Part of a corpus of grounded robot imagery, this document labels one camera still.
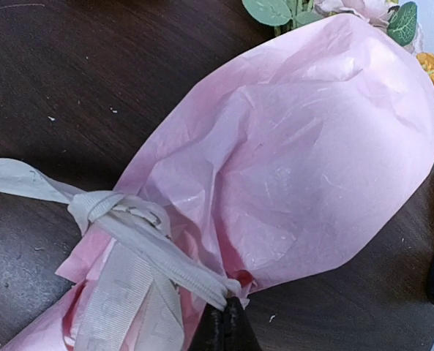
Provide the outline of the pink wrapping paper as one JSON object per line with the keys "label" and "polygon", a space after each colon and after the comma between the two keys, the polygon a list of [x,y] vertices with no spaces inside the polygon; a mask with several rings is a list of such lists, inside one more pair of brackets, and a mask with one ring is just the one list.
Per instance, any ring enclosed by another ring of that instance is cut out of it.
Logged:
{"label": "pink wrapping paper", "polygon": [[[112,191],[163,207],[189,258],[251,293],[338,268],[434,164],[434,86],[354,15],[274,38],[196,84]],[[67,350],[64,329],[114,240],[92,226],[59,266],[72,289],[6,345]],[[179,291],[188,350],[205,301]]]}

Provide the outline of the cream ribbon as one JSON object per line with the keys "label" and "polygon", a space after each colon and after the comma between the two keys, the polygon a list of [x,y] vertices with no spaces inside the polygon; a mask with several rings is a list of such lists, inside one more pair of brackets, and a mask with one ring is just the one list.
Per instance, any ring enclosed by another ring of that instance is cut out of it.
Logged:
{"label": "cream ribbon", "polygon": [[67,350],[182,350],[185,289],[218,311],[241,285],[189,258],[172,242],[165,209],[135,195],[86,192],[32,166],[0,158],[0,193],[63,203],[79,229],[114,240],[99,279],[64,329]]}

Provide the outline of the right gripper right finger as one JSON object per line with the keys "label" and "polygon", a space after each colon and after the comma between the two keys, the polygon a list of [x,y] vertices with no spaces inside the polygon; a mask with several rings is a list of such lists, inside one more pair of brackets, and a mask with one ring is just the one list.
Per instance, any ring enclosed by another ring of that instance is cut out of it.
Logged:
{"label": "right gripper right finger", "polygon": [[237,297],[227,300],[226,350],[261,351],[261,346],[252,329],[241,301]]}

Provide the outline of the artificial flower bouquet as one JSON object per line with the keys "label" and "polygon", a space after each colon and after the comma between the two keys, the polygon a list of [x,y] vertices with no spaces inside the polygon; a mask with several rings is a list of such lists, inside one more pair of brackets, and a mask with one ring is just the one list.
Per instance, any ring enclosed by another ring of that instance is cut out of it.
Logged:
{"label": "artificial flower bouquet", "polygon": [[276,37],[339,14],[352,14],[385,33],[415,56],[434,85],[434,53],[422,49],[415,1],[243,1],[247,13],[274,29]]}

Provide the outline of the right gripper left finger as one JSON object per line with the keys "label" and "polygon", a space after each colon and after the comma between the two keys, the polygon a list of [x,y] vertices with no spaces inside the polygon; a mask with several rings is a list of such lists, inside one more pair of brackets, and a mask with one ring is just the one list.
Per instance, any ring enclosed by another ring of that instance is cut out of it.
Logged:
{"label": "right gripper left finger", "polygon": [[225,312],[206,305],[189,351],[223,351],[225,349]]}

